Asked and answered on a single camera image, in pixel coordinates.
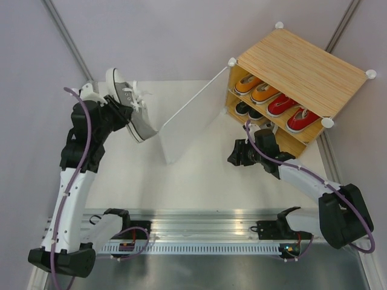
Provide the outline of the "grey sneaker orange sole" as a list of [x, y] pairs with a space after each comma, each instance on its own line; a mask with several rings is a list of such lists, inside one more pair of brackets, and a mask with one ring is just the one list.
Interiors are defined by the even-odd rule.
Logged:
[[107, 90], [121, 105], [132, 108], [131, 120], [126, 125], [128, 132], [137, 143], [142, 143], [157, 134], [149, 121], [148, 108], [143, 100], [147, 91], [138, 88], [138, 82], [127, 82], [117, 68], [106, 71]]

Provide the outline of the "black sneaker white laces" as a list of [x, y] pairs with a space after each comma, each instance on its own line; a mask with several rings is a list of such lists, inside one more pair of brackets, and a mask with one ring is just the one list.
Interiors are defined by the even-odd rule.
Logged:
[[253, 108], [249, 109], [248, 116], [249, 116], [249, 119], [253, 121], [258, 121], [264, 117], [260, 112], [256, 111]]

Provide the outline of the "white cabinet door panel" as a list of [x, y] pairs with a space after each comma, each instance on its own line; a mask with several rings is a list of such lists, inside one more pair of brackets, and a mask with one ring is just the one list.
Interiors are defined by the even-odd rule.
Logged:
[[224, 67], [161, 127], [158, 136], [167, 164], [178, 161], [226, 104], [229, 67]]

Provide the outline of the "red sneaker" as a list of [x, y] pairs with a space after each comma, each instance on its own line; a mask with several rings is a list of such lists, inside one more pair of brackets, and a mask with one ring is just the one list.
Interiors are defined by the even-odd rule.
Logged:
[[287, 121], [285, 128], [293, 134], [302, 132], [320, 117], [308, 109], [300, 107]]
[[267, 114], [271, 117], [279, 117], [288, 109], [297, 106], [299, 103], [285, 94], [280, 94], [268, 106]]

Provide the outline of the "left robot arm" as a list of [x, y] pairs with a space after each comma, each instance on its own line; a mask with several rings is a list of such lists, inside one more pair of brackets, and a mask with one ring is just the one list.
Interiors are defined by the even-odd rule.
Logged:
[[96, 253], [110, 238], [126, 239], [132, 225], [128, 210], [109, 208], [92, 229], [81, 232], [86, 200], [105, 154], [110, 133], [129, 124], [133, 109], [105, 97], [80, 101], [73, 106], [72, 128], [61, 152], [60, 187], [53, 217], [39, 248], [30, 250], [28, 261], [46, 271], [88, 277]]

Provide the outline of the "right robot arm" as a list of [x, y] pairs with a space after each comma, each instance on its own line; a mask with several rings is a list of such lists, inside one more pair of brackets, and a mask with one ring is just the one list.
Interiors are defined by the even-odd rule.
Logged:
[[373, 222], [356, 185], [329, 181], [306, 168], [279, 148], [270, 129], [247, 129], [246, 133], [245, 139], [235, 140], [228, 163], [244, 167], [260, 164], [267, 173], [296, 187], [317, 204], [315, 210], [294, 206], [278, 213], [274, 221], [259, 221], [260, 239], [322, 237], [331, 247], [340, 249], [368, 237], [370, 248], [364, 253], [375, 250]]

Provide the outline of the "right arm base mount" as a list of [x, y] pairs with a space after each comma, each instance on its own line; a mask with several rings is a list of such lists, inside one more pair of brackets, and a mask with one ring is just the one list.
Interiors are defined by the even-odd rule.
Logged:
[[258, 235], [259, 240], [287, 240], [287, 237], [279, 229], [276, 221], [257, 221], [249, 230]]

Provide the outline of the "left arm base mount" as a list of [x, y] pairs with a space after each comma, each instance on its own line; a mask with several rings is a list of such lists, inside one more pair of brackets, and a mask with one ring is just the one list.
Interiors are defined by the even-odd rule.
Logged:
[[122, 220], [122, 226], [119, 232], [115, 233], [111, 239], [132, 240], [135, 244], [136, 240], [146, 240], [145, 231], [151, 233], [151, 221], [131, 220], [128, 210], [109, 208], [104, 211], [103, 217], [106, 215], [118, 216]]

